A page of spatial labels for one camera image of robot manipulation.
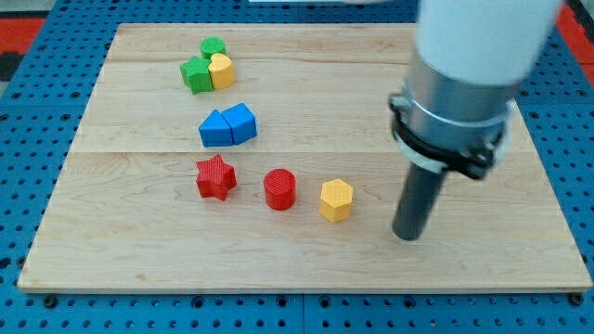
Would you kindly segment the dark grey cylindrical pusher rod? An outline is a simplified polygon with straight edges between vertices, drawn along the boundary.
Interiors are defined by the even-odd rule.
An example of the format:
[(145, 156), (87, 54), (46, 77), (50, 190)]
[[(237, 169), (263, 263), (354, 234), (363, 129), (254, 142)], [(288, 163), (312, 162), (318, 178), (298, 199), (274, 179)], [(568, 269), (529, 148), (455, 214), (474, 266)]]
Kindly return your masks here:
[(421, 236), (445, 177), (444, 171), (434, 173), (410, 165), (392, 224), (397, 237), (411, 241)]

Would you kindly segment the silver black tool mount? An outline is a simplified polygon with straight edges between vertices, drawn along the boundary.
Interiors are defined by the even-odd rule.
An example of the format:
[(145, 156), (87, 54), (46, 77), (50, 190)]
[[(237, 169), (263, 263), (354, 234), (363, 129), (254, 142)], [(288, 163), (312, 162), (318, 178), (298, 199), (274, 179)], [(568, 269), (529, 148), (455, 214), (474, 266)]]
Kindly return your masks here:
[(432, 173), (486, 177), (510, 139), (514, 84), (455, 79), (413, 52), (402, 90), (389, 97), (402, 153)]

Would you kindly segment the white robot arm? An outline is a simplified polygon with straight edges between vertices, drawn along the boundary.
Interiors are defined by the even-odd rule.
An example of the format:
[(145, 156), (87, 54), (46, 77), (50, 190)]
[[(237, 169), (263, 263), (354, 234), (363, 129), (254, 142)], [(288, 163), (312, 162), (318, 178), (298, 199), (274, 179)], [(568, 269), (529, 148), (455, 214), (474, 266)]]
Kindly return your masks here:
[(420, 2), (410, 66), (390, 95), (409, 159), (392, 229), (420, 237), (447, 173), (486, 177), (510, 142), (512, 101), (540, 56), (562, 0)]

